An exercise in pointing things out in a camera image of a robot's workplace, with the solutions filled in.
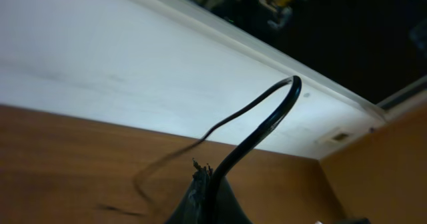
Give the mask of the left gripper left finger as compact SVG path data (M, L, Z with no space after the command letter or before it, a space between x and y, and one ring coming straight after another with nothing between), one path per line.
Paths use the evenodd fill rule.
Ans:
M192 161L195 173L192 175L190 186L165 224L205 223L203 205L212 168L209 165L201 166L194 158Z

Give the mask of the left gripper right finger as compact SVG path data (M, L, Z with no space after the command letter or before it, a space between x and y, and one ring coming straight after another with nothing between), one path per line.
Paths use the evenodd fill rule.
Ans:
M225 177L212 177L209 182L209 222L252 224Z

